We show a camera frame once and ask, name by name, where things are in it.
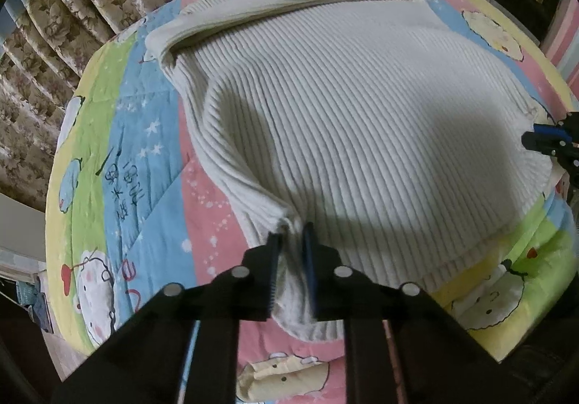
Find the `white ribbed knit sweater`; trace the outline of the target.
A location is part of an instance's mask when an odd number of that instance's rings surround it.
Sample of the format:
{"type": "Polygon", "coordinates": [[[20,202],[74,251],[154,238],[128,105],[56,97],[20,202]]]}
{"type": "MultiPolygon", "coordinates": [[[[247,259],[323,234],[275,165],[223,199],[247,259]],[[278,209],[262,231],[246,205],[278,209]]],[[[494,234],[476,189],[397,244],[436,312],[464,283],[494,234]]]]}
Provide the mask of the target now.
{"type": "Polygon", "coordinates": [[[303,227],[372,281],[435,291],[480,262],[546,188],[535,102],[427,0],[198,0],[147,51],[179,91],[194,151],[246,242],[287,240],[273,317],[312,317],[303,227]]]}

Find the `white board panel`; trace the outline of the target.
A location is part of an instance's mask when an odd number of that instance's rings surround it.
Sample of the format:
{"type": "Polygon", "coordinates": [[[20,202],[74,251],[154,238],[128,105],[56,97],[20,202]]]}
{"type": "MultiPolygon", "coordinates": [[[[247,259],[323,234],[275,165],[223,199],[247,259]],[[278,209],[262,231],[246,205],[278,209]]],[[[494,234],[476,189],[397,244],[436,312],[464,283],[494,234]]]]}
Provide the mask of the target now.
{"type": "Polygon", "coordinates": [[[26,274],[44,271],[44,214],[2,194],[0,244],[2,267],[26,274]]]}

